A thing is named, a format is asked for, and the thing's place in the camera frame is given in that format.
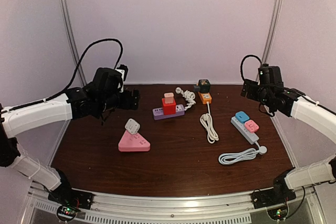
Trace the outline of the light blue power strip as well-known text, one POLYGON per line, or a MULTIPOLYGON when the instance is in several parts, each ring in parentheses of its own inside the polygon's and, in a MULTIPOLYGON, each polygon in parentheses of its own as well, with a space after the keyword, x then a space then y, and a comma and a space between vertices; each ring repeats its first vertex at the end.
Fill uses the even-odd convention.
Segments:
POLYGON ((231 124, 251 145, 255 144, 259 140, 259 137, 255 133, 249 132, 246 129, 246 127, 242 123, 240 123, 235 116, 231 118, 231 124))

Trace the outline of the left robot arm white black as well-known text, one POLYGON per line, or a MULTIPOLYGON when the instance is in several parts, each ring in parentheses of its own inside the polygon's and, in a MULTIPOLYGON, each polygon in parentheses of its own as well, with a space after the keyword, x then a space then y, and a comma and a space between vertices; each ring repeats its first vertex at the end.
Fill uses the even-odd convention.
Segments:
POLYGON ((40 183, 56 201, 76 204, 76 195, 66 175, 42 164, 18 147, 16 136, 40 126, 87 116, 101 119, 115 109, 137 110, 140 93, 124 89, 128 69, 98 68, 86 86, 68 87, 50 98, 1 108, 1 167, 11 167, 40 183))

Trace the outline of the pink plug adapter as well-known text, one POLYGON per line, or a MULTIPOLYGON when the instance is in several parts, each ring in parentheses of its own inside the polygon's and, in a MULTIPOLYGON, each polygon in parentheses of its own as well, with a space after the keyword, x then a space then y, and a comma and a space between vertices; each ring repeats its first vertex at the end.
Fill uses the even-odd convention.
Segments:
POLYGON ((244 126, 251 133, 256 133, 259 130, 259 125, 253 120, 246 121, 244 126))

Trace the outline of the white cube plug adapter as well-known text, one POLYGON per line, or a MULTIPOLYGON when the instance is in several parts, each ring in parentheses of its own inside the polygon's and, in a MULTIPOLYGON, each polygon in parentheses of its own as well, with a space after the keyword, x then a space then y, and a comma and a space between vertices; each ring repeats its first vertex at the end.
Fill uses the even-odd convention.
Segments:
POLYGON ((129 132, 132 135, 135 135, 138 133, 140 129, 140 124, 136 120, 129 118, 124 127, 127 132, 129 132))

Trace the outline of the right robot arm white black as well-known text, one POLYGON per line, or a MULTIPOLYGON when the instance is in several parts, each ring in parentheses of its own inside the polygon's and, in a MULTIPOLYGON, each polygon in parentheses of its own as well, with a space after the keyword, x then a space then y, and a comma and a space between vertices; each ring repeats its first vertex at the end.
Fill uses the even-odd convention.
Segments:
MULTIPOLYGON (((258 82, 242 77, 242 97, 266 106, 269 116, 281 112, 309 125, 335 142, 334 112, 313 101, 305 93, 286 88, 278 66, 264 64, 258 69, 258 74, 258 82)), ((299 187, 325 182, 335 182, 335 155, 308 166, 283 172, 274 179, 274 188, 269 192, 269 199, 272 203, 279 204, 291 191, 299 187)))

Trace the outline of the blue plug adapter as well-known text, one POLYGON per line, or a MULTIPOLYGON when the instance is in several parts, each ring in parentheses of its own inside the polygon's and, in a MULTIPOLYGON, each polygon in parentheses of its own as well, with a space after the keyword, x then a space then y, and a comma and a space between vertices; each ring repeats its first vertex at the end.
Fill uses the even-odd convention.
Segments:
POLYGON ((250 117, 244 111, 237 112, 235 118, 242 124, 250 120, 250 117))

